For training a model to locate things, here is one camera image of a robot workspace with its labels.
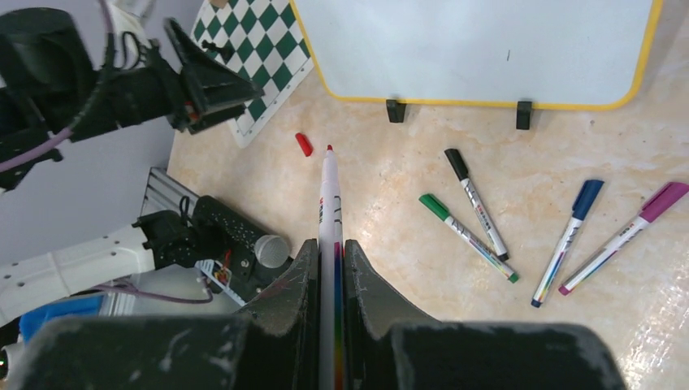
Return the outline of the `purple whiteboard marker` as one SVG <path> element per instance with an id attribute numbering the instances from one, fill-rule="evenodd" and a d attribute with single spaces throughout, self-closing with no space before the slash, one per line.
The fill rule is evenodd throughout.
<path id="1" fill-rule="evenodd" d="M 627 243 L 635 239 L 645 228 L 664 214 L 688 193 L 688 184 L 668 182 L 659 188 L 641 207 L 639 213 L 615 236 L 612 236 L 596 253 L 565 280 L 558 292 L 567 296 L 582 282 L 595 274 L 607 261 L 613 258 Z"/>

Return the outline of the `yellow framed whiteboard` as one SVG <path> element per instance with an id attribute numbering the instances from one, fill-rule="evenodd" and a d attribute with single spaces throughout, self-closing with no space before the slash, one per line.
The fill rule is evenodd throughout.
<path id="1" fill-rule="evenodd" d="M 294 1 L 335 98 L 612 110 L 638 92 L 660 1 Z"/>

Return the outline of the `red marker cap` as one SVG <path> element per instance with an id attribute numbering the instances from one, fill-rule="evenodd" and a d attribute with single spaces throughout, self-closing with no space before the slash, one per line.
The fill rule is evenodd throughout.
<path id="1" fill-rule="evenodd" d="M 314 152 L 314 148 L 305 134 L 298 132 L 295 134 L 295 139 L 306 157 L 309 157 Z"/>

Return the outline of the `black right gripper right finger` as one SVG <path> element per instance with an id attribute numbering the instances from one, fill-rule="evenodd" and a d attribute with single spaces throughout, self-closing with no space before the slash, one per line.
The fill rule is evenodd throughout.
<path id="1" fill-rule="evenodd" d="M 372 266 L 357 240 L 344 246 L 345 341 L 350 389 L 400 389 L 407 379 L 394 337 L 436 319 L 411 303 Z"/>

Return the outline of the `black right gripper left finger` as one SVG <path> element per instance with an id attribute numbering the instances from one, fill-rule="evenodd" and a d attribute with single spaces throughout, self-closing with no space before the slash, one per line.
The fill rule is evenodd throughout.
<path id="1" fill-rule="evenodd" d="M 319 248 L 304 241 L 291 266 L 237 315 L 234 389 L 316 389 Z"/>

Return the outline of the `green white chessboard mat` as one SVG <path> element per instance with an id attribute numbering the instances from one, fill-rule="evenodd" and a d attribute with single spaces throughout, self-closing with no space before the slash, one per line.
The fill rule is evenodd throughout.
<path id="1" fill-rule="evenodd" d="M 207 55 L 262 88 L 264 95 L 245 103 L 245 113 L 226 122 L 244 149 L 267 125 L 294 89 L 314 69 L 296 14 L 288 0 L 229 1 L 201 5 L 190 36 L 198 45 L 229 48 L 228 59 Z"/>

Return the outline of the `green whiteboard marker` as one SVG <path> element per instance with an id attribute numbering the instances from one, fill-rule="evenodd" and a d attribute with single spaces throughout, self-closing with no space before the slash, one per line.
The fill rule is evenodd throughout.
<path id="1" fill-rule="evenodd" d="M 500 260 L 473 232 L 456 219 L 435 195 L 426 193 L 420 196 L 418 200 L 461 237 L 481 258 L 498 270 L 510 283 L 515 284 L 519 281 L 518 273 L 504 261 Z"/>

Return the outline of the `grey round knob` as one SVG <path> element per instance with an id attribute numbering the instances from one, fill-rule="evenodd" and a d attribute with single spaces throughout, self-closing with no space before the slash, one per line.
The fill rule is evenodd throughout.
<path id="1" fill-rule="evenodd" d="M 291 247 L 281 236 L 263 235 L 254 243 L 253 251 L 260 265 L 275 269 L 287 262 Z"/>

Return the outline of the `blue whiteboard marker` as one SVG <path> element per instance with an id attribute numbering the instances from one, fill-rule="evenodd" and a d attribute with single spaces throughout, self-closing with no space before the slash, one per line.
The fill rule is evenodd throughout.
<path id="1" fill-rule="evenodd" d="M 539 283 L 531 297 L 531 306 L 540 308 L 546 301 L 548 294 L 555 282 L 558 271 L 561 269 L 572 244 L 583 225 L 596 198 L 598 197 L 605 182 L 603 180 L 585 180 L 580 188 L 577 197 L 571 207 L 571 214 L 568 222 L 555 245 L 552 256 L 544 269 Z"/>

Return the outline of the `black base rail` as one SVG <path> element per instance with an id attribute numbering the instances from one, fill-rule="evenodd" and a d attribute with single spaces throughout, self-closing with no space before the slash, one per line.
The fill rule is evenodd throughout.
<path id="1" fill-rule="evenodd" d="M 141 215 L 135 222 L 146 235 L 158 269 L 196 267 L 215 293 L 243 306 L 278 279 L 293 263 L 270 269 L 258 263 L 254 243 L 272 235 L 215 197 L 200 196 L 159 167 L 149 170 Z"/>

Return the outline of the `red whiteboard marker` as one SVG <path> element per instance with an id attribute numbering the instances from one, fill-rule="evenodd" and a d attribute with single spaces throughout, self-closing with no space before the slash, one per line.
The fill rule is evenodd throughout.
<path id="1" fill-rule="evenodd" d="M 319 198 L 319 374 L 321 389 L 345 387 L 342 205 L 336 154 L 326 149 Z"/>

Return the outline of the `black chess piece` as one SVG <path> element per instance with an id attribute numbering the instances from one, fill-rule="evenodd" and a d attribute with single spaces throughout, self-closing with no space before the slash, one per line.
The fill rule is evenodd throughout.
<path id="1" fill-rule="evenodd" d="M 223 60 L 223 63 L 227 64 L 232 56 L 236 53 L 235 49 L 232 48 L 229 44 L 219 46 L 215 44 L 213 41 L 208 41 L 204 40 L 201 42 L 201 48 L 207 53 L 207 54 L 212 54 L 214 56 L 220 56 L 220 58 Z"/>

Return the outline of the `black whiteboard marker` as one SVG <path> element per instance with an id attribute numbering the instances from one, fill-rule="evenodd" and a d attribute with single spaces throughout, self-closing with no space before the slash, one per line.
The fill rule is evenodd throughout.
<path id="1" fill-rule="evenodd" d="M 458 149 L 450 148 L 446 149 L 444 154 L 453 168 L 457 178 L 459 179 L 461 186 L 464 189 L 466 196 L 468 197 L 469 202 L 477 215 L 477 218 L 479 219 L 482 229 L 487 235 L 492 248 L 496 252 L 497 257 L 502 261 L 509 260 L 509 251 L 470 178 L 469 168 L 466 165 L 466 162 L 464 161 L 460 151 Z"/>

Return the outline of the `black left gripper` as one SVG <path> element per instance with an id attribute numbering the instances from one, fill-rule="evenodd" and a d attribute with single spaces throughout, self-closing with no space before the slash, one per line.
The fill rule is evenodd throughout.
<path id="1" fill-rule="evenodd" d="M 144 45 L 132 32 L 119 36 L 135 46 L 135 62 L 114 64 L 115 36 L 108 36 L 106 63 L 84 104 L 70 122 L 73 142 L 164 117 L 172 128 L 197 134 L 245 113 L 245 103 L 264 95 L 260 85 L 209 57 L 166 18 L 163 27 L 180 61 L 177 75 L 159 53 L 159 42 Z"/>

